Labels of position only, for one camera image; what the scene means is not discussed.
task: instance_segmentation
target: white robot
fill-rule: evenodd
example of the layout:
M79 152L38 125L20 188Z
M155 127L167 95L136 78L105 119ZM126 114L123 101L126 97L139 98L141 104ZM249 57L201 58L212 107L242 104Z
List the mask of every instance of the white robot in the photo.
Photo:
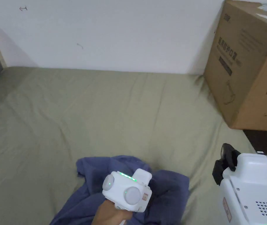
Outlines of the white robot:
M220 185L218 201L224 224L267 224L266 155L241 154L223 144L212 174Z
M152 174L138 168L132 177L122 172L111 172L103 182L103 195L115 203L115 208L144 212L152 191L148 187Z

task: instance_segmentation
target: round button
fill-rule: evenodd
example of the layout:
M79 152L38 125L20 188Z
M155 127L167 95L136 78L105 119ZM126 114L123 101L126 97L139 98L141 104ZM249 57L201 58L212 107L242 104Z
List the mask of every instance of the round button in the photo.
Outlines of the round button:
M125 190L125 201L128 204L134 205L141 199L140 190L136 187L130 187Z
M111 187L113 185L113 181L114 181L113 176L111 174L107 175L105 177L105 180L104 180L103 185L102 185L103 190L111 189Z

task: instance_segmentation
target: green led light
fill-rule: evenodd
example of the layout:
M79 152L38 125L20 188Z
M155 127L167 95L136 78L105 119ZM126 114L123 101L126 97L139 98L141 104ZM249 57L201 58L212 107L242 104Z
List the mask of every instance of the green led light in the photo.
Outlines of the green led light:
M130 176L128 176L128 175L126 175L126 174L124 174L124 173L121 173L121 172L120 172L120 174L121 174L122 176L125 176L125 177L128 177L128 178L132 179L133 181L136 181L136 179L135 179L135 178L132 178L132 177L130 177Z

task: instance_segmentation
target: white wall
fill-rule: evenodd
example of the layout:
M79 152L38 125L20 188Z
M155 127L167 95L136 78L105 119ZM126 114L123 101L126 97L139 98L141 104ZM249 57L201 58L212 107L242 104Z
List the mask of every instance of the white wall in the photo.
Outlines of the white wall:
M200 74L221 6L222 0L0 0L0 49L8 66Z

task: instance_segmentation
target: cardboard box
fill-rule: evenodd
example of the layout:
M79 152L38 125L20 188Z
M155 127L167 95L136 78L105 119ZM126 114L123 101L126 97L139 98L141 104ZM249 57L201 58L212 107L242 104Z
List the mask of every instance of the cardboard box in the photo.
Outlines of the cardboard box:
M204 72L224 120L235 129L267 130L267 11L260 6L224 2Z

